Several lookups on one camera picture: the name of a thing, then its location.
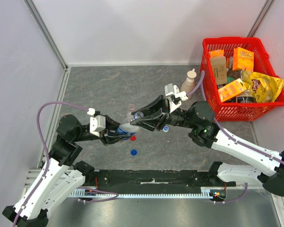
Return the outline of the Pepsi bottle blue label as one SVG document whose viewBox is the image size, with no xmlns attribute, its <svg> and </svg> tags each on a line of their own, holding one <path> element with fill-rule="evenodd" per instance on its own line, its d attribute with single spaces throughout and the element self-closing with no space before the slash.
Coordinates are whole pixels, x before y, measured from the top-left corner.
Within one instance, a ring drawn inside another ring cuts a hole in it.
<svg viewBox="0 0 284 227">
<path fill-rule="evenodd" d="M 123 139 L 129 140 L 139 130 L 138 126 L 131 125 L 130 122 L 142 117 L 144 117 L 142 112 L 136 112 L 133 115 L 129 112 L 115 132 L 117 134 L 129 135 L 130 137 Z"/>
</svg>

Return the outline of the blue white Pocari cap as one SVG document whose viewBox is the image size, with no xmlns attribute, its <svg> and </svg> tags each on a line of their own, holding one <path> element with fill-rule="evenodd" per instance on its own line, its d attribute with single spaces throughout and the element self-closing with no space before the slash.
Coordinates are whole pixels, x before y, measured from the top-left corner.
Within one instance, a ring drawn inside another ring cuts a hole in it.
<svg viewBox="0 0 284 227">
<path fill-rule="evenodd" d="M 163 131 L 164 131 L 164 132 L 168 132 L 168 131 L 169 131 L 169 127 L 168 127 L 168 126 L 164 126 L 164 127 L 163 127 Z"/>
</svg>

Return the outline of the red label water bottle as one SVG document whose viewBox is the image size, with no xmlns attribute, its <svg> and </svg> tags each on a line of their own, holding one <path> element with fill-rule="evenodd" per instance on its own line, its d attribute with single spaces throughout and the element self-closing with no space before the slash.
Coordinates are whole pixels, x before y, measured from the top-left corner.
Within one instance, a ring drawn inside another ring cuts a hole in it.
<svg viewBox="0 0 284 227">
<path fill-rule="evenodd" d="M 134 104 L 129 104 L 128 106 L 128 113 L 126 115 L 126 120 L 130 121 L 133 117 L 132 112 L 134 112 L 136 109 L 136 106 Z"/>
</svg>

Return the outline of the blue Pepsi bottle cap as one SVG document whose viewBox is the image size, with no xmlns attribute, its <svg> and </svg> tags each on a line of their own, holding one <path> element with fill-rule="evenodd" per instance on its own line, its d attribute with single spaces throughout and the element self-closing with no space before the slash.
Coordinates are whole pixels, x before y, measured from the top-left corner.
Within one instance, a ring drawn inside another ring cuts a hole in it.
<svg viewBox="0 0 284 227">
<path fill-rule="evenodd" d="M 131 155 L 132 155 L 132 156 L 136 156 L 136 155 L 137 155 L 137 150 L 132 149 L 132 150 L 131 150 Z"/>
</svg>

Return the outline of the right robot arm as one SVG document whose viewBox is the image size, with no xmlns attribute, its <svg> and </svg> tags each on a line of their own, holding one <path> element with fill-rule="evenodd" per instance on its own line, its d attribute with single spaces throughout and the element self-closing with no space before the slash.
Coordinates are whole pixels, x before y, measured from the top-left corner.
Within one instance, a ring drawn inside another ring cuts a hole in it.
<svg viewBox="0 0 284 227">
<path fill-rule="evenodd" d="M 200 147 L 212 148 L 234 156 L 249 166 L 227 167 L 214 163 L 207 174 L 208 183 L 241 181 L 261 183 L 268 192 L 284 197 L 284 151 L 273 151 L 250 143 L 215 123 L 214 112 L 206 101 L 194 102 L 187 110 L 172 108 L 172 98 L 160 95 L 149 105 L 131 112 L 130 124 L 149 131 L 160 131 L 166 125 L 189 128 L 189 138 Z"/>
</svg>

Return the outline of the beige nozzle bottle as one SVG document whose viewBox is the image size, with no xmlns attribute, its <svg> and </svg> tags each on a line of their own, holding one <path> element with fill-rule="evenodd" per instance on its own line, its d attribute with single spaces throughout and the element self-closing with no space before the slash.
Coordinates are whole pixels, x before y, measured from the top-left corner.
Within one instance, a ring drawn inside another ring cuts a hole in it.
<svg viewBox="0 0 284 227">
<path fill-rule="evenodd" d="M 197 76 L 197 73 L 196 73 L 195 69 L 188 71 L 187 74 L 186 74 L 186 79 L 185 79 L 185 81 L 183 82 L 183 84 L 180 88 L 180 92 L 185 91 L 187 94 L 189 94 L 195 88 L 196 76 Z"/>
</svg>

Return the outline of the brown cardboard box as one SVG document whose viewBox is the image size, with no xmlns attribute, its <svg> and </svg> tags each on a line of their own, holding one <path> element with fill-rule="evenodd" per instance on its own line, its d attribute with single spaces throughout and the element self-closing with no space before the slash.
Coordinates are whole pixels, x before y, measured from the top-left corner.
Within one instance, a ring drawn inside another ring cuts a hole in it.
<svg viewBox="0 0 284 227">
<path fill-rule="evenodd" d="M 213 76 L 217 85 L 223 85 L 227 83 L 227 68 L 225 56 L 210 58 L 211 67 L 213 70 Z"/>
</svg>

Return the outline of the orange snack box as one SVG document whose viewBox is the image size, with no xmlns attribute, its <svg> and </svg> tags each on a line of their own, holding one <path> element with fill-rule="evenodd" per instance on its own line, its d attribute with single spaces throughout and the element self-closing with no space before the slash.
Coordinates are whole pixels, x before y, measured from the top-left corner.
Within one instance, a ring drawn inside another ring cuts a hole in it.
<svg viewBox="0 0 284 227">
<path fill-rule="evenodd" d="M 232 81 L 231 83 L 223 86 L 218 90 L 218 95 L 221 102 L 226 102 L 244 92 L 247 88 L 245 87 L 241 79 Z"/>
</svg>

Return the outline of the small orange box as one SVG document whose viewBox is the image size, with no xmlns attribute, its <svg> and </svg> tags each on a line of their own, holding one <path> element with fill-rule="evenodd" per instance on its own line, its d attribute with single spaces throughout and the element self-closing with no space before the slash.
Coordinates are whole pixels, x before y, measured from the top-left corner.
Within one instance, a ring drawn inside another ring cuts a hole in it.
<svg viewBox="0 0 284 227">
<path fill-rule="evenodd" d="M 222 57 L 224 56 L 224 50 L 213 50 L 213 51 L 209 51 L 209 57 L 210 58 L 216 58 L 216 57 Z"/>
</svg>

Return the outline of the dark jar in basket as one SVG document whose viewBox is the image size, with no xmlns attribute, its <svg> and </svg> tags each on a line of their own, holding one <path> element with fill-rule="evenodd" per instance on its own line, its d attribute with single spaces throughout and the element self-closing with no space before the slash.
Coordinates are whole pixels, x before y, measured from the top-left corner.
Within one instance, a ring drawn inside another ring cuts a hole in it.
<svg viewBox="0 0 284 227">
<path fill-rule="evenodd" d="M 255 98 L 253 97 L 250 90 L 245 90 L 240 95 L 234 97 L 231 100 L 232 103 L 241 103 L 241 104 L 251 104 L 255 103 Z"/>
</svg>

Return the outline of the orange Sugar Daddy box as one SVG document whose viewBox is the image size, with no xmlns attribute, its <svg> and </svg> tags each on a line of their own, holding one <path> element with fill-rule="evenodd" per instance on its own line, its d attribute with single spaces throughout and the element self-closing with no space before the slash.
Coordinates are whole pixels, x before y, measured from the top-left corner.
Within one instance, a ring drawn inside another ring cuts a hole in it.
<svg viewBox="0 0 284 227">
<path fill-rule="evenodd" d="M 237 47 L 233 51 L 232 70 L 247 70 L 254 69 L 254 53 L 242 47 Z"/>
</svg>

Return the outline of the yellow Lays chip bag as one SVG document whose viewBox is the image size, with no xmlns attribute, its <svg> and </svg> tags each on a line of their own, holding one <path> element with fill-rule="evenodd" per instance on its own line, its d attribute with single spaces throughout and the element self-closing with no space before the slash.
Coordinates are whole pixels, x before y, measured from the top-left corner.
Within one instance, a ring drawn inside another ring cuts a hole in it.
<svg viewBox="0 0 284 227">
<path fill-rule="evenodd" d="M 259 72 L 241 71 L 241 79 L 256 103 L 275 102 L 284 87 L 284 79 Z"/>
</svg>

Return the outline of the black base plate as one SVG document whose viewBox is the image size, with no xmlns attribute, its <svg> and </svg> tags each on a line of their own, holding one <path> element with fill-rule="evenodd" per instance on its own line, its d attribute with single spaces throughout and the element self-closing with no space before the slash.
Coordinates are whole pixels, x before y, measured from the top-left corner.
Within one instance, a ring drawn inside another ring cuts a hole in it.
<svg viewBox="0 0 284 227">
<path fill-rule="evenodd" d="M 107 192 L 200 192 L 202 187 L 235 187 L 207 171 L 197 170 L 99 170 L 84 186 Z"/>
</svg>

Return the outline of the aluminium frame rail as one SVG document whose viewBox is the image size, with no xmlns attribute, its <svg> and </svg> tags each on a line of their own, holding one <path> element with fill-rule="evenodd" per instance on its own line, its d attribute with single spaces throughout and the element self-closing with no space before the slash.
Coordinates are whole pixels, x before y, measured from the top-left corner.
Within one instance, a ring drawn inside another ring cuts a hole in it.
<svg viewBox="0 0 284 227">
<path fill-rule="evenodd" d="M 41 16 L 39 10 L 37 9 L 34 1 L 33 0 L 24 0 L 24 3 L 27 6 L 28 10 L 30 11 L 31 15 L 33 16 L 36 24 L 38 25 L 41 33 L 43 34 L 45 40 L 47 41 L 50 49 L 54 53 L 57 61 L 59 62 L 59 64 L 61 65 L 61 67 L 64 70 L 67 70 L 68 65 L 67 65 L 65 59 L 63 58 L 61 52 L 59 51 L 58 46 L 56 45 L 52 35 L 50 34 L 50 31 L 47 28 L 44 20 L 42 19 L 42 16 Z"/>
</svg>

